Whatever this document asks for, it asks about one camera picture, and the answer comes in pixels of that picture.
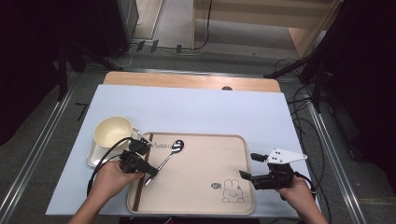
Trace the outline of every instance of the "metal spoon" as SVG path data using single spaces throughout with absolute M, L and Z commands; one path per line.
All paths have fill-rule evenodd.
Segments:
M 169 161 L 169 159 L 171 159 L 171 157 L 174 154 L 177 154 L 178 152 L 181 151 L 181 149 L 183 149 L 184 147 L 184 142 L 181 140 L 176 140 L 176 142 L 172 145 L 172 151 L 171 154 L 163 161 L 163 163 L 161 163 L 161 165 L 157 168 L 158 171 L 161 170 L 161 168 L 163 168 L 163 166 L 166 164 L 167 161 Z M 151 180 L 154 178 L 154 176 L 150 176 L 147 180 L 146 180 L 146 185 L 149 184 L 149 182 L 151 182 Z

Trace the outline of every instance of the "tray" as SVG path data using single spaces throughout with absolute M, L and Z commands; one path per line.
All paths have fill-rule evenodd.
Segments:
M 176 140 L 182 140 L 184 148 L 147 186 L 144 182 L 149 175 L 131 184 L 127 205 L 132 212 L 247 215 L 253 211 L 254 190 L 239 175 L 239 170 L 250 172 L 247 146 L 241 136 L 150 134 L 156 145 L 146 159 L 154 167 L 170 154 Z
M 134 128 L 134 130 L 132 132 L 132 138 L 140 139 L 141 136 L 142 135 L 140 134 L 139 130 Z M 103 162 L 107 161 L 108 159 L 110 159 L 110 158 L 112 158 L 114 156 L 120 155 L 124 149 L 126 149 L 126 148 L 115 148 L 115 149 L 113 149 L 106 156 L 106 158 L 103 160 Z M 87 155 L 87 163 L 88 163 L 88 165 L 90 165 L 92 167 L 95 167 L 97 165 L 97 163 L 105 155 L 105 153 L 107 153 L 107 151 L 108 151 L 107 148 L 103 148 L 103 147 L 100 147 L 100 146 L 96 145 L 95 141 L 92 140 L 90 151 L 88 152 L 88 155 Z M 116 157 L 116 158 L 113 158 L 111 160 L 114 161 L 114 160 L 119 160 L 119 159 L 120 159 L 119 157 Z

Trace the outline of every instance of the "cable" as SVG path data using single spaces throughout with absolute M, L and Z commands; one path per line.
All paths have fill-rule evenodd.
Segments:
M 197 56 L 197 55 L 200 55 L 200 54 L 203 54 L 203 53 L 206 52 L 206 49 L 205 49 L 204 51 L 201 51 L 201 52 L 195 53 L 195 54 L 183 54 L 183 53 L 172 52 L 172 51 L 170 51 L 170 50 L 168 50 L 168 49 L 163 49 L 163 48 L 161 48 L 161 47 L 159 47 L 159 49 L 161 49 L 161 50 L 163 50 L 163 51 L 165 51 L 165 52 L 168 52 L 168 53 L 172 53 L 172 54 L 176 54 L 176 55 L 181 55 L 181 56 Z
M 213 2 L 213 0 L 210 0 L 209 10 L 208 10 L 208 12 L 207 12 L 206 40 L 205 40 L 204 44 L 203 44 L 201 47 L 199 47 L 199 48 L 197 48 L 197 49 L 193 49 L 193 50 L 198 50 L 198 49 L 203 48 L 203 47 L 207 44 L 207 42 L 209 41 L 209 22 L 210 22 L 210 13 L 212 12 L 212 2 Z
M 278 65 L 280 62 L 286 61 L 286 60 L 294 60 L 294 61 L 297 61 L 297 59 L 292 59 L 292 58 L 284 58 L 284 59 L 278 60 L 278 61 L 274 64 L 274 69 L 275 69 L 276 72 L 278 72 L 278 70 L 277 70 L 277 65 Z M 294 70 L 292 71 L 292 73 L 293 73 L 295 76 L 299 76 L 299 75 L 300 75 L 300 72 L 298 72 L 297 69 L 294 69 Z
M 329 223 L 332 223 L 332 213 L 331 213 L 331 209 L 330 209 L 330 206 L 329 206 L 329 202 L 328 202 L 326 194 L 323 191 L 323 188 L 320 185 L 321 181 L 322 181 L 322 178 L 324 176 L 324 170 L 325 170 L 324 148 L 323 148 L 322 142 L 320 141 L 320 136 L 318 134 L 318 130 L 315 128 L 315 126 L 308 119 L 300 118 L 299 115 L 298 115 L 298 112 L 300 110 L 302 110 L 302 109 L 307 107 L 306 98 L 309 98 L 309 97 L 305 97 L 304 99 L 297 100 L 296 97 L 298 95 L 298 92 L 301 91 L 306 86 L 310 85 L 312 82 L 313 81 L 311 81 L 310 83 L 308 83 L 306 85 L 303 85 L 301 88 L 299 88 L 293 94 L 293 96 L 288 99 L 288 105 L 292 104 L 293 109 L 294 109 L 294 111 L 290 115 L 294 114 L 295 117 L 296 117 L 295 119 L 293 119 L 293 123 L 295 124 L 296 128 L 298 128 L 300 130 L 299 131 L 299 140 L 300 140 L 300 144 L 301 144 L 301 147 L 302 147 L 302 150 L 303 150 L 304 154 L 307 154 L 307 153 L 306 153 L 306 149 L 305 149 L 305 146 L 304 146 L 303 127 L 302 127 L 301 121 L 307 122 L 315 130 L 316 136 L 318 137 L 318 140 L 319 140 L 319 143 L 320 143 L 320 148 L 321 148 L 321 155 L 322 155 L 322 170 L 321 170 L 320 178 L 318 178 L 318 176 L 317 176 L 317 174 L 316 174 L 316 172 L 315 172 L 315 170 L 313 168 L 313 165 L 311 163 L 311 160 L 308 159 L 307 163 L 308 163 L 309 168 L 311 169 L 311 172 L 312 172 L 314 178 L 317 180 L 317 185 L 315 186 L 315 188 L 318 187 L 320 189 L 321 194 L 323 195 L 323 198 L 324 198 L 324 202 L 326 203 L 326 207 L 327 207 L 328 215 L 329 215 Z
M 108 156 L 108 154 L 110 154 L 110 152 L 117 147 L 120 143 L 127 141 L 127 140 L 131 140 L 134 141 L 134 139 L 132 137 L 126 137 L 126 138 L 122 138 L 120 141 L 118 141 L 116 144 L 114 144 L 113 147 L 111 147 L 106 153 L 105 155 L 102 157 L 101 160 L 99 160 L 99 162 L 96 164 L 95 169 L 92 172 L 91 175 L 91 179 L 90 181 L 88 181 L 88 187 L 87 187 L 87 196 L 90 194 L 92 185 L 93 185 L 93 180 L 95 179 L 96 174 L 98 173 L 98 171 L 102 168 L 102 162 L 105 160 L 105 158 Z
M 129 65 L 132 63 L 131 49 L 134 49 L 135 47 L 137 47 L 137 45 L 133 45 L 133 46 L 131 46 L 131 47 L 128 49 L 129 62 L 128 62 L 127 64 L 125 64 L 125 65 L 118 64 L 118 63 L 114 62 L 113 60 L 111 60 L 111 58 L 108 58 L 108 60 L 111 61 L 112 63 L 114 63 L 114 64 L 115 64 L 116 66 L 118 66 L 118 67 L 126 67 L 126 66 L 129 66 Z
M 297 176 L 297 177 L 302 177 L 304 180 L 306 180 L 308 183 L 309 183 L 309 186 L 310 186 L 310 190 L 311 190 L 311 193 L 312 193 L 312 197 L 314 198 L 314 200 L 316 199 L 316 195 L 317 195 L 317 189 L 315 188 L 315 186 L 314 186 L 314 184 L 312 183 L 312 181 L 308 178 L 308 177 L 306 177 L 305 175 L 302 175 L 302 174 L 300 174 L 300 173 L 298 173 L 298 172 L 294 172 L 294 174 Z
M 139 17 L 139 19 L 137 19 L 136 25 L 141 25 L 141 24 L 143 24 L 143 19 Z

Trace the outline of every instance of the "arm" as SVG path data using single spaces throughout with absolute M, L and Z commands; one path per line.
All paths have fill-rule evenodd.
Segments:
M 294 176 L 290 188 L 277 190 L 306 223 L 327 223 L 303 178 Z
M 93 223 L 103 206 L 126 185 L 142 177 L 142 173 L 125 174 L 120 161 L 107 162 L 98 172 L 90 194 L 68 224 Z

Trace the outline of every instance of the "cup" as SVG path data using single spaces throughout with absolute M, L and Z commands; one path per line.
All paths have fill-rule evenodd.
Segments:
M 96 145 L 104 149 L 110 149 L 122 138 L 131 137 L 134 131 L 132 122 L 125 117 L 110 117 L 102 120 L 95 128 L 93 140 Z M 114 150 L 125 149 L 129 141 L 123 141 Z

